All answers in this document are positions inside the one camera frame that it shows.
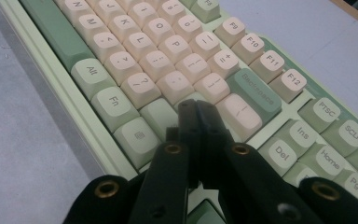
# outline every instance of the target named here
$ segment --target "spacebar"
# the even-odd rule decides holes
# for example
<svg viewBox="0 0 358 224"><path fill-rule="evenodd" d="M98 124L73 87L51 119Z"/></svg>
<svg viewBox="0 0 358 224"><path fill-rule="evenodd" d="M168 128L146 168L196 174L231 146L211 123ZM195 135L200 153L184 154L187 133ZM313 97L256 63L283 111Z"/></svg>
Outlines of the spacebar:
<svg viewBox="0 0 358 224"><path fill-rule="evenodd" d="M20 2L68 73L78 61L95 58L52 0L20 0Z"/></svg>

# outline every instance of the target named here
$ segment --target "gray table surface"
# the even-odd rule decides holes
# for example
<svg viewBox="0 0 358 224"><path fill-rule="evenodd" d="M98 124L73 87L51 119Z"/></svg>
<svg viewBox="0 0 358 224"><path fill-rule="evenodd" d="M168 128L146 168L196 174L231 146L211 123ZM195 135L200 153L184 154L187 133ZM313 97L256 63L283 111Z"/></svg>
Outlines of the gray table surface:
<svg viewBox="0 0 358 224"><path fill-rule="evenodd" d="M328 0L221 0L358 114L358 21ZM0 223L61 223L102 175L0 12Z"/></svg>

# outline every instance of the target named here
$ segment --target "light green keyboard frame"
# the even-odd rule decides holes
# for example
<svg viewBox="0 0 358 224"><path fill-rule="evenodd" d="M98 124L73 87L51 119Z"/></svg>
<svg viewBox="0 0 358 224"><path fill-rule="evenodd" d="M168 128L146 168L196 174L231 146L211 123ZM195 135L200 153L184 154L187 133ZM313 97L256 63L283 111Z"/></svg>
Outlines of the light green keyboard frame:
<svg viewBox="0 0 358 224"><path fill-rule="evenodd" d="M119 146L113 140L111 134L103 126L89 102L85 99L71 76L65 70L56 54L50 48L45 38L39 33L37 27L28 16L22 5L17 0L0 0L0 8L4 12L7 20L19 36L23 45L34 59L35 64L47 80L49 86L53 89L56 97L59 98L62 106L69 116L74 120L81 136L89 145L90 151L96 161L106 174L121 175L127 179L137 176L137 171L128 162ZM212 31L225 19L228 14L221 11L221 17L213 22L204 25L204 30ZM330 92L315 81L301 66L294 61L270 40L262 37L266 43L265 51L274 49L285 60L284 69L295 68L308 81L306 89L298 95L291 103L287 104L282 101L282 111L267 125L265 125L247 144L260 148L273 134L275 134L283 124L289 119L302 119L297 111L310 99L330 96L329 99L341 109L339 119L353 119L358 123L353 113L339 102ZM240 62L240 67L248 67L245 63ZM317 143L325 143L322 137L318 137ZM346 169L353 169L349 164ZM216 193L209 190L195 189L191 195L196 197L189 198L188 211L191 211L203 199L209 198L214 203L217 202Z"/></svg>

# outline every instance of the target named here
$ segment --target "table surface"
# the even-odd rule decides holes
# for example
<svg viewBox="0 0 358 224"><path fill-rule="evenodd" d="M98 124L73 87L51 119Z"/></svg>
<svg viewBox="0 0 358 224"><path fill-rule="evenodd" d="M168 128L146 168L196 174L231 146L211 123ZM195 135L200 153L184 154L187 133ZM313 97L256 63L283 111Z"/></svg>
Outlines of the table surface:
<svg viewBox="0 0 358 224"><path fill-rule="evenodd" d="M358 115L358 21L328 0L221 0ZM61 223L102 171L0 12L0 223Z"/></svg>

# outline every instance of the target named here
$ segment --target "mechanical keyboard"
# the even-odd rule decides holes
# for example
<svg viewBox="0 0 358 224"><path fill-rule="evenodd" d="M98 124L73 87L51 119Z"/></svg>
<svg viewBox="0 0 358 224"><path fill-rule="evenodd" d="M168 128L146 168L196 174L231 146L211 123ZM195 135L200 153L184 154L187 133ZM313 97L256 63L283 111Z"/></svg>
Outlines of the mechanical keyboard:
<svg viewBox="0 0 358 224"><path fill-rule="evenodd" d="M215 104L234 139L286 182L317 175L358 198L358 118L216 0L0 7L107 174L146 170L178 104L192 98ZM216 191L190 193L189 223L223 223L219 210Z"/></svg>

